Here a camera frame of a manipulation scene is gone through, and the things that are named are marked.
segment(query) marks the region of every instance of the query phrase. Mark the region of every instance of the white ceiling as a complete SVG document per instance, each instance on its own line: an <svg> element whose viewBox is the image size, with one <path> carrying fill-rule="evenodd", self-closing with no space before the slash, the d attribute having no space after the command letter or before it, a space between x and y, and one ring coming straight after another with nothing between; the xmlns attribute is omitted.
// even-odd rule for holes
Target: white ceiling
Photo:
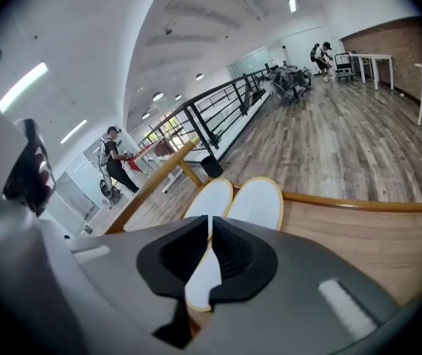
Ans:
<svg viewBox="0 0 422 355"><path fill-rule="evenodd" d="M0 99L38 63L48 72L5 115L38 122L61 173L107 126L130 131L146 110L153 116L176 105L196 73L243 55L242 39L232 42L243 29L276 14L290 20L288 10L287 0L13 0L0 16ZM215 56L230 43L226 57ZM157 90L166 97L154 104Z"/></svg>

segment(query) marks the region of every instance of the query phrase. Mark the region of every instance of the wooden floor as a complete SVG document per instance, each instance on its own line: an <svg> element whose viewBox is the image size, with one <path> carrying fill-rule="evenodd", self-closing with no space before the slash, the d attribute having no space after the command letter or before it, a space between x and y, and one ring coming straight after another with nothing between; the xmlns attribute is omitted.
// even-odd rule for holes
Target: wooden floor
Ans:
<svg viewBox="0 0 422 355"><path fill-rule="evenodd" d="M417 106L388 87L315 78L302 101L271 97L221 159L224 177L350 200L422 202Z"/></svg>

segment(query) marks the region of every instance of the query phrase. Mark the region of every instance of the wooden handrail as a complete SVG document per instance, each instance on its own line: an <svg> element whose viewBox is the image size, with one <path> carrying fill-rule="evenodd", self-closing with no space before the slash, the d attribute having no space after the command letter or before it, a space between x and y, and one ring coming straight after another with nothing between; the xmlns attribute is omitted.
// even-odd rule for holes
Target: wooden handrail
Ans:
<svg viewBox="0 0 422 355"><path fill-rule="evenodd" d="M184 170L184 173L192 179L193 183L200 187L202 183L199 180L199 177L184 162L184 157L199 143L199 141L200 139L198 137L192 138L190 141L186 142L183 147L181 147L181 149L173 154L172 157L167 160L164 165L150 177L145 186L140 189L140 192L115 219L105 234L123 232L127 221L132 217L137 209L140 208L144 201L156 190L156 188L167 177L167 175L171 173L177 166L180 166Z"/></svg>
<svg viewBox="0 0 422 355"><path fill-rule="evenodd" d="M242 187L242 185L239 183L232 183L232 186L236 189L240 189ZM328 206L330 208L388 213L422 212L422 203L385 203L381 201L340 200L330 197L319 197L312 195L304 195L303 193L285 191L282 191L282 196L286 201L306 203L318 206Z"/></svg>

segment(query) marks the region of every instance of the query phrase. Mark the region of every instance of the person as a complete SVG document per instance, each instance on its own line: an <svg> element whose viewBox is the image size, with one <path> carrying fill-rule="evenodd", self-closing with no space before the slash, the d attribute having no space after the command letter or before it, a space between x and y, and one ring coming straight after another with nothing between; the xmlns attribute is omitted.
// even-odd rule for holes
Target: person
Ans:
<svg viewBox="0 0 422 355"><path fill-rule="evenodd" d="M105 152L108 155L107 171L110 177L116 179L120 184L126 186L133 193L138 191L138 187L130 180L129 176L122 168L122 160L129 160L126 155L119 154L117 145L114 140L117 138L119 131L114 126L107 129L107 139L104 142Z"/></svg>
<svg viewBox="0 0 422 355"><path fill-rule="evenodd" d="M325 59L326 56L332 61L332 56L327 53L328 50L331 50L331 45L329 42L324 42L322 47L319 44L316 44L310 53L312 61L316 62L321 70L325 82L329 81L328 74L331 75L331 64L329 64L329 62Z"/></svg>

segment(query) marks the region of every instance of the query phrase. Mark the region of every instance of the ceiling light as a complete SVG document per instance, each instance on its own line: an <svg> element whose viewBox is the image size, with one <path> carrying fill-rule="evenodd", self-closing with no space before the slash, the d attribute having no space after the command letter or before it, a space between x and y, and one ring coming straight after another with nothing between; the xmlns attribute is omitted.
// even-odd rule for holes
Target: ceiling light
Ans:
<svg viewBox="0 0 422 355"><path fill-rule="evenodd" d="M164 94L162 93L162 92L156 92L154 95L153 95L153 100L154 101L158 101L158 100L160 100L161 98L163 98L164 97Z"/></svg>
<svg viewBox="0 0 422 355"><path fill-rule="evenodd" d="M36 79L48 71L45 63L41 62L33 70L29 71L22 79L17 81L17 83L10 88L9 92L0 100L0 111L4 113L9 105L14 102L14 100L20 96L20 94L25 91Z"/></svg>
<svg viewBox="0 0 422 355"><path fill-rule="evenodd" d="M297 1L296 0L289 0L290 4L290 12L295 12L297 10Z"/></svg>
<svg viewBox="0 0 422 355"><path fill-rule="evenodd" d="M76 125L76 126L75 126L75 128L74 128L73 130L71 130L71 132L69 132L68 134L66 134L66 135L64 136L64 138L60 141L60 143L65 143L66 141L68 141L68 140L70 139L70 137L71 137L73 134L75 134L75 133L79 130L79 128L80 128L81 126L83 126L86 122L87 122L86 120L83 120L83 121L81 121L78 125Z"/></svg>

